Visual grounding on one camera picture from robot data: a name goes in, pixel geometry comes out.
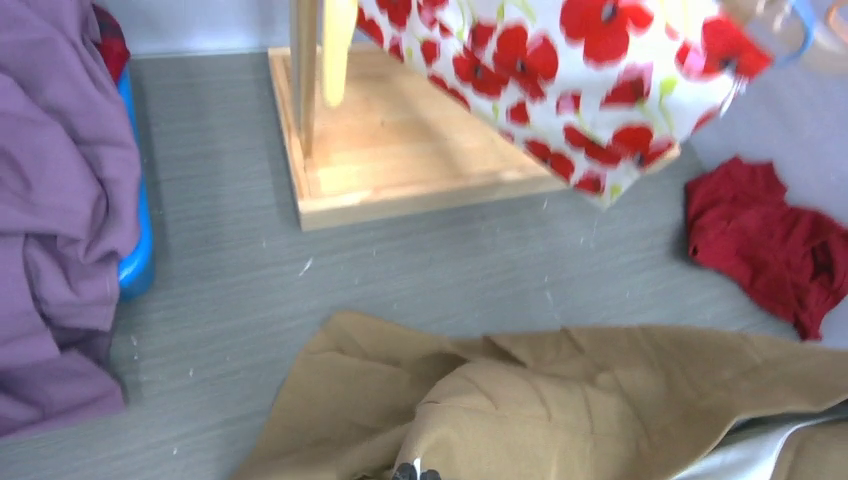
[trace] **red cloth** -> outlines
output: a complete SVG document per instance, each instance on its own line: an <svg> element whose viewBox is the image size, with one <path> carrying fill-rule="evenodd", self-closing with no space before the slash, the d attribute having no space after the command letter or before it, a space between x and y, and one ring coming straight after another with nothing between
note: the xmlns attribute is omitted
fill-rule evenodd
<svg viewBox="0 0 848 480"><path fill-rule="evenodd" d="M100 43L96 45L97 51L103 57L112 80L118 83L118 79L121 78L124 68L130 61L130 51L127 49L124 34L115 17L97 5L94 5L94 15L97 18L97 26L100 27Z"/></svg>
<svg viewBox="0 0 848 480"><path fill-rule="evenodd" d="M771 163L734 157L686 185L689 255L732 278L762 308L821 339L824 316L848 294L848 231L789 206Z"/></svg>

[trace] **purple cloth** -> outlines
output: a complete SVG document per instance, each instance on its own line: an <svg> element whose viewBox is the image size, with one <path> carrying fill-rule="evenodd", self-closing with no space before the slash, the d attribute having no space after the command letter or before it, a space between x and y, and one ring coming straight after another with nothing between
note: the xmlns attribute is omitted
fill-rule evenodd
<svg viewBox="0 0 848 480"><path fill-rule="evenodd" d="M141 162L91 0L0 1L0 437L123 410L103 369Z"/></svg>

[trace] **wooden board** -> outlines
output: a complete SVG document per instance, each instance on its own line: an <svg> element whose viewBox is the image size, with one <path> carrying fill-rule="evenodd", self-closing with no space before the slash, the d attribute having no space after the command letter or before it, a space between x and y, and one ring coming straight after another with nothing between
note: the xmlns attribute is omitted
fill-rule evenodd
<svg viewBox="0 0 848 480"><path fill-rule="evenodd" d="M314 144L304 156L294 128L291 52L272 48L268 55L303 230L565 188L427 79L370 45L352 47L340 107L325 107L316 86Z"/></svg>

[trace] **khaki cloth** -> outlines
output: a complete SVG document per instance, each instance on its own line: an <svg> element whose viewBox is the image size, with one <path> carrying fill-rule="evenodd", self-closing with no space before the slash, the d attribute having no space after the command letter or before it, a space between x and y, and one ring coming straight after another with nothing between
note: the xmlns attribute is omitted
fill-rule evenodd
<svg viewBox="0 0 848 480"><path fill-rule="evenodd" d="M297 357L238 480L666 480L740 419L848 399L848 351L689 327L455 340L339 313ZM775 480L844 480L848 424L809 427Z"/></svg>

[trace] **white fabric with red flowers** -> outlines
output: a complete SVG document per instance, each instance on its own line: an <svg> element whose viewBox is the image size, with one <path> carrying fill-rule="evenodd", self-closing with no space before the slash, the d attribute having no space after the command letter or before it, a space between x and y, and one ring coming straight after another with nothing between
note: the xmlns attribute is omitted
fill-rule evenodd
<svg viewBox="0 0 848 480"><path fill-rule="evenodd" d="M601 205L771 59L714 0L359 0L358 26Z"/></svg>

